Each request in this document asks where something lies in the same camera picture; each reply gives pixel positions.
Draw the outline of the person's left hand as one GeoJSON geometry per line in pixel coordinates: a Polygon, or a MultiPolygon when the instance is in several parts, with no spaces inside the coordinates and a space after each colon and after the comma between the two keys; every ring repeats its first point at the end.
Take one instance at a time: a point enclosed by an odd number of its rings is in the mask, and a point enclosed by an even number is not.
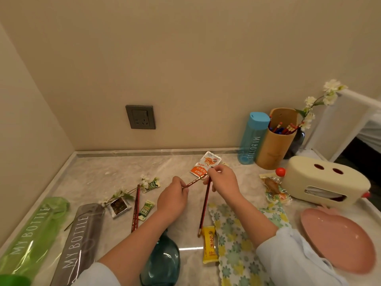
{"type": "Polygon", "coordinates": [[[180,190],[184,186],[185,182],[180,177],[174,176],[158,198],[157,212],[160,221],[167,227],[179,218],[187,206],[188,197],[180,197],[180,190]]]}

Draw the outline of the orange white sauce packet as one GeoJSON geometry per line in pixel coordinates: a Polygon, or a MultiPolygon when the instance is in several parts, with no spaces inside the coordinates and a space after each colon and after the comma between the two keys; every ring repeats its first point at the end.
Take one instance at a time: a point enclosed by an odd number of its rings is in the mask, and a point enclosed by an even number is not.
{"type": "Polygon", "coordinates": [[[193,168],[190,170],[190,173],[199,178],[207,174],[210,168],[219,165],[221,161],[221,157],[210,151],[207,151],[203,157],[193,166],[193,168]]]}

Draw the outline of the person's left forearm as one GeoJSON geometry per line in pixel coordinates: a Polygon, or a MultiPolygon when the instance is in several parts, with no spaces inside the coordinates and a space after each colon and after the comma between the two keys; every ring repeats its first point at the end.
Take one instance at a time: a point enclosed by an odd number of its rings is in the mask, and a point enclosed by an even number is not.
{"type": "Polygon", "coordinates": [[[121,286],[136,281],[162,233],[177,218],[166,211],[156,211],[124,240],[107,252],[99,263],[107,266],[121,286]]]}

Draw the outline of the person's right forearm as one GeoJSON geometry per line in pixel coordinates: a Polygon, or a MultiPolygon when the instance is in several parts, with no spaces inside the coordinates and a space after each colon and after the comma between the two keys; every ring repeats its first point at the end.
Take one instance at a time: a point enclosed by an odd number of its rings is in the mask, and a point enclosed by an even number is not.
{"type": "Polygon", "coordinates": [[[255,249],[276,235],[279,228],[242,194],[233,194],[226,202],[237,216],[255,249]]]}

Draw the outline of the yellow snack packet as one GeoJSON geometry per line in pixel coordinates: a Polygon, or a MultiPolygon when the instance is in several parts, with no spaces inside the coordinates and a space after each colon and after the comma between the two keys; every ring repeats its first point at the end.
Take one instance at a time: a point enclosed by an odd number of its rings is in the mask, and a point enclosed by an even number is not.
{"type": "Polygon", "coordinates": [[[202,259],[203,264],[215,263],[219,261],[219,256],[216,252],[215,247],[215,233],[215,226],[204,226],[201,230],[201,235],[204,238],[204,254],[202,259]]]}

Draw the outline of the blue water bottle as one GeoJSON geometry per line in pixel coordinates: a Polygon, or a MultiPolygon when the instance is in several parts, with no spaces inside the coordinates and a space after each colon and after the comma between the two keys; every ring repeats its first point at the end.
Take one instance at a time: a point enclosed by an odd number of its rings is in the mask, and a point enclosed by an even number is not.
{"type": "Polygon", "coordinates": [[[270,117],[263,112],[251,112],[241,139],[238,161],[243,165],[253,164],[267,133],[270,117]]]}

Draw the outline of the clear sausage snack packet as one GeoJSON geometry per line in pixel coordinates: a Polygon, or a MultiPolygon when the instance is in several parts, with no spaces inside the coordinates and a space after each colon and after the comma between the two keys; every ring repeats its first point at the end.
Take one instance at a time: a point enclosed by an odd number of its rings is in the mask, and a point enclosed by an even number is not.
{"type": "Polygon", "coordinates": [[[282,177],[275,172],[259,174],[259,178],[265,186],[265,196],[269,203],[288,204],[292,201],[292,197],[283,188],[282,177]]]}

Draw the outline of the white flower sprig with stem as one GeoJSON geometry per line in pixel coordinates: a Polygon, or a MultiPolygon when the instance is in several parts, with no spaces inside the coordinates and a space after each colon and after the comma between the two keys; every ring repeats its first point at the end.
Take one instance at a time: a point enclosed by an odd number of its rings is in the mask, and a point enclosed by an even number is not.
{"type": "Polygon", "coordinates": [[[140,203],[140,186],[139,185],[136,188],[132,189],[131,191],[126,192],[125,190],[120,190],[116,192],[110,199],[108,199],[107,201],[101,202],[101,207],[103,209],[106,209],[106,206],[108,206],[113,200],[122,196],[125,197],[125,199],[127,199],[132,206],[133,217],[132,217],[131,232],[134,232],[139,226],[139,222],[138,222],[138,211],[139,211],[139,203],[140,203]]]}

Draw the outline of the dark seasoning packet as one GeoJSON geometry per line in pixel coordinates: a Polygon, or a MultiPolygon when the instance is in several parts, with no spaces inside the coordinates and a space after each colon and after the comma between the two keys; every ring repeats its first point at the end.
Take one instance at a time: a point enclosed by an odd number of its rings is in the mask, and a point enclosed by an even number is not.
{"type": "Polygon", "coordinates": [[[116,219],[127,211],[130,211],[132,206],[128,200],[122,196],[113,200],[108,206],[106,206],[106,208],[111,214],[112,219],[116,219]]]}

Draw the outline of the bamboo chopstick holder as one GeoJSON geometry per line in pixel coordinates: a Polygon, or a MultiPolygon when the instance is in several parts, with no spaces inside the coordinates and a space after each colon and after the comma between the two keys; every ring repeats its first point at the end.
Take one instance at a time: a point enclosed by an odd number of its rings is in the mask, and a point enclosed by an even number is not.
{"type": "MultiPolygon", "coordinates": [[[[298,113],[295,109],[279,107],[270,111],[270,124],[272,126],[282,122],[282,127],[288,124],[298,124],[298,113]]],[[[260,146],[255,163],[262,169],[274,170],[283,160],[296,132],[291,135],[274,134],[267,130],[264,141],[260,146]]]]}

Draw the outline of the cream tissue box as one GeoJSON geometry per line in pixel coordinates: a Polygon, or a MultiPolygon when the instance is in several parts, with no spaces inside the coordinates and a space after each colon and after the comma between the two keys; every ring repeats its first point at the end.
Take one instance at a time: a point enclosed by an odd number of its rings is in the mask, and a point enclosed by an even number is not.
{"type": "Polygon", "coordinates": [[[345,209],[368,193],[371,183],[357,170],[304,156],[290,158],[281,186],[294,198],[345,209]]]}

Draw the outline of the light blue left sleeve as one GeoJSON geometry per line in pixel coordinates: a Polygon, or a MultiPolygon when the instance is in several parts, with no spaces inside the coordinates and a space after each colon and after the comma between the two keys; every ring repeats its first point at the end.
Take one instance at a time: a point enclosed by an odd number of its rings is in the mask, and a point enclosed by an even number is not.
{"type": "Polygon", "coordinates": [[[121,286],[117,277],[105,265],[95,262],[83,271],[71,286],[121,286]]]}

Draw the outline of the white flower branch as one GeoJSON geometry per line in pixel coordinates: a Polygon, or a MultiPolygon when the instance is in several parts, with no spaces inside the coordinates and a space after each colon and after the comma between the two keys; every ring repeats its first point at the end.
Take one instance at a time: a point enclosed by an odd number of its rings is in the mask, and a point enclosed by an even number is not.
{"type": "Polygon", "coordinates": [[[304,101],[305,107],[302,110],[296,109],[298,114],[302,116],[302,120],[298,124],[297,128],[301,129],[302,131],[310,129],[311,123],[316,117],[313,113],[313,108],[319,105],[334,105],[338,98],[338,91],[345,89],[348,89],[348,87],[338,80],[332,79],[330,81],[325,82],[322,89],[322,96],[318,98],[309,96],[304,101]]]}

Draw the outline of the pink plate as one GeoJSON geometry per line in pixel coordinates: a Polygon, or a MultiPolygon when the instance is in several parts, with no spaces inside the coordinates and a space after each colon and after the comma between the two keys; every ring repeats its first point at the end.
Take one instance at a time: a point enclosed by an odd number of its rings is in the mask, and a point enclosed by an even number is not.
{"type": "Polygon", "coordinates": [[[376,264],[374,243],[366,231],[338,210],[318,206],[301,212],[301,224],[308,241],[334,267],[368,274],[376,264]]]}

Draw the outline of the grey wall socket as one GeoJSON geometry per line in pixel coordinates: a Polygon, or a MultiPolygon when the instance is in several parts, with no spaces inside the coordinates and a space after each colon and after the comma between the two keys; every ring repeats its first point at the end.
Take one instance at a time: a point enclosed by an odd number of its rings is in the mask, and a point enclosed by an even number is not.
{"type": "Polygon", "coordinates": [[[156,129],[152,105],[125,106],[131,129],[156,129]]]}

